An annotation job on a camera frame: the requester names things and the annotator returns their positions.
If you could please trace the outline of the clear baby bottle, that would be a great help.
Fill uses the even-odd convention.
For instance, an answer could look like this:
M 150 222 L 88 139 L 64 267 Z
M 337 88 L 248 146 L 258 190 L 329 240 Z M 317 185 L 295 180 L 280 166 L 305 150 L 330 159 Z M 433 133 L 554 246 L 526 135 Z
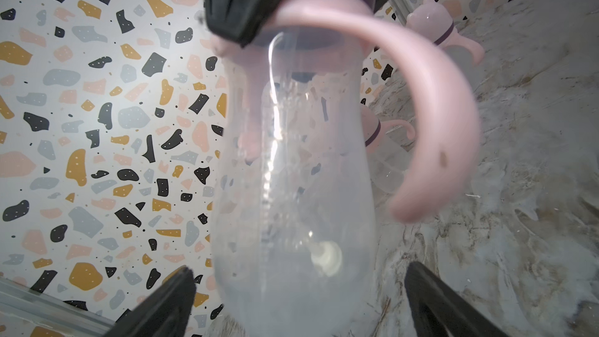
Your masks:
M 395 193 L 404 181 L 410 161 L 409 152 L 385 135 L 368 155 L 371 181 L 385 193 Z
M 445 49 L 445 52 L 460 68 L 472 90 L 476 90 L 483 80 L 484 71 L 479 64 L 474 62 L 472 54 L 466 48 L 460 46 L 449 46 Z
M 265 31 L 230 82 L 212 221 L 219 296 L 249 336 L 329 336 L 368 294 L 376 223 L 360 120 L 362 44 Z

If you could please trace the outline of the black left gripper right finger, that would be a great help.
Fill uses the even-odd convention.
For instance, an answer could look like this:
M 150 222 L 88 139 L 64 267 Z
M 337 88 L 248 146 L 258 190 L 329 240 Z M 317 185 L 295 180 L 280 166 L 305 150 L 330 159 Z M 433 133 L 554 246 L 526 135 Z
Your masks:
M 408 265 L 404 286 L 419 337 L 507 337 L 420 262 Z

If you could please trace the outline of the clear straw disc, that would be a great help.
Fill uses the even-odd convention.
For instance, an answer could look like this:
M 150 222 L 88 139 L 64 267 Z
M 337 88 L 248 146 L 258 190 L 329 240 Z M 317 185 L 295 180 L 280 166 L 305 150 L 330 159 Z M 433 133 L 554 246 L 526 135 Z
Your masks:
M 286 266 L 295 259 L 334 276 L 343 254 L 325 232 L 324 194 L 312 172 L 335 153 L 310 125 L 312 104 L 304 83 L 310 73 L 301 68 L 311 39 L 290 29 L 268 45 L 269 82 L 261 106 L 261 250 L 268 265 Z

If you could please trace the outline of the pink bottle cap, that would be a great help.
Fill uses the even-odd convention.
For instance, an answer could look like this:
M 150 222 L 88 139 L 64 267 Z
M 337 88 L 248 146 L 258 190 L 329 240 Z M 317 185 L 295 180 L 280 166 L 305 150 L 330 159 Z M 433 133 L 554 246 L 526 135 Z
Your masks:
M 424 0 L 408 15 L 407 28 L 441 45 L 452 34 L 454 22 L 446 7 L 435 0 Z

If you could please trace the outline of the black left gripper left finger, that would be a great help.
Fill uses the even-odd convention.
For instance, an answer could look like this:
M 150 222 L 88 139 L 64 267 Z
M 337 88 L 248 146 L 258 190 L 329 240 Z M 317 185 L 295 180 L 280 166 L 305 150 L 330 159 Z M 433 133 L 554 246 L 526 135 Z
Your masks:
M 118 320 L 104 337 L 183 336 L 195 294 L 193 271 L 183 266 L 137 308 Z

